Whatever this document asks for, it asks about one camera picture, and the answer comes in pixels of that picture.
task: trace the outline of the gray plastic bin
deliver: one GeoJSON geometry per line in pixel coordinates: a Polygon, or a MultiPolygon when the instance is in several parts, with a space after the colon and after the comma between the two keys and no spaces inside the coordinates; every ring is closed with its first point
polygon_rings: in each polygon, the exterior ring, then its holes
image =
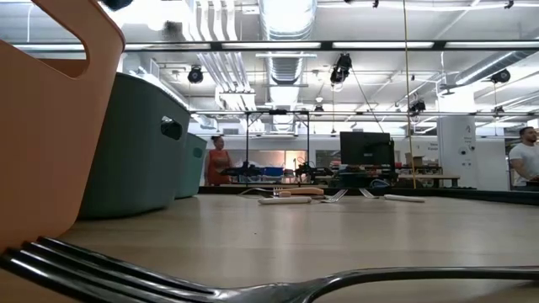
{"type": "Polygon", "coordinates": [[[181,157],[180,170],[182,174],[176,188],[176,199],[192,197],[199,192],[207,144],[206,140],[193,134],[187,134],[184,153],[181,157]]]}
{"type": "Polygon", "coordinates": [[[136,215],[169,205],[188,125],[189,112],[161,88],[117,73],[79,218],[136,215]]]}

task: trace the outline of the computer monitor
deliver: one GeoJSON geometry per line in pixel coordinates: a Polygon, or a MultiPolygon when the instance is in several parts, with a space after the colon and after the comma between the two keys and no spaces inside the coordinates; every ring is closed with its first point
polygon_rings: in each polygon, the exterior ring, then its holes
{"type": "Polygon", "coordinates": [[[386,133],[343,131],[340,161],[349,165],[395,166],[394,143],[386,133]]]}

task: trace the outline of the silver fork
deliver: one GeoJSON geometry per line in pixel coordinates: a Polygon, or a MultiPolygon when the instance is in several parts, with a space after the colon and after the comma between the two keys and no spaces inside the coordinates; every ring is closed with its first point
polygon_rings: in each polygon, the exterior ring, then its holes
{"type": "Polygon", "coordinates": [[[411,279],[539,280],[539,267],[369,268],[299,283],[215,288],[49,238],[0,256],[0,268],[82,302],[312,303],[356,284],[411,279]]]}
{"type": "Polygon", "coordinates": [[[284,188],[273,188],[273,196],[279,197],[279,190],[282,190],[284,188]]]}
{"type": "Polygon", "coordinates": [[[337,203],[341,198],[344,197],[344,195],[348,192],[348,189],[341,189],[337,194],[335,194],[332,197],[329,197],[328,199],[322,199],[320,200],[321,203],[337,203]]]}
{"type": "Polygon", "coordinates": [[[380,197],[376,197],[374,194],[371,194],[371,192],[367,189],[360,189],[360,192],[361,194],[363,194],[363,196],[365,198],[369,198],[369,199],[378,199],[380,197]]]}

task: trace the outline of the white t-shirt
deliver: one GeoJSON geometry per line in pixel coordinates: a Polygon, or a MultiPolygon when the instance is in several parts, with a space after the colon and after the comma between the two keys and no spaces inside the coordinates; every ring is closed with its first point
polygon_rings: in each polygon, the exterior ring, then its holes
{"type": "MultiPolygon", "coordinates": [[[[528,146],[519,143],[509,153],[509,159],[522,159],[524,169],[530,176],[539,175],[539,146],[528,146]]],[[[526,178],[519,175],[515,186],[526,186],[526,178]]]]}

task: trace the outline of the table surface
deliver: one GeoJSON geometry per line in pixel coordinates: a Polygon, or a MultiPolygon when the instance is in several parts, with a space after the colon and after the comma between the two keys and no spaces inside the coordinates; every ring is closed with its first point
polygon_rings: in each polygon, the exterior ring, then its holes
{"type": "MultiPolygon", "coordinates": [[[[427,198],[415,204],[345,197],[338,204],[266,205],[200,195],[167,210],[82,221],[62,237],[183,279],[223,287],[300,281],[353,268],[539,264],[539,208],[427,198]]],[[[519,281],[365,284],[317,302],[537,303],[519,281]]],[[[0,302],[72,302],[0,270],[0,302]]]]}

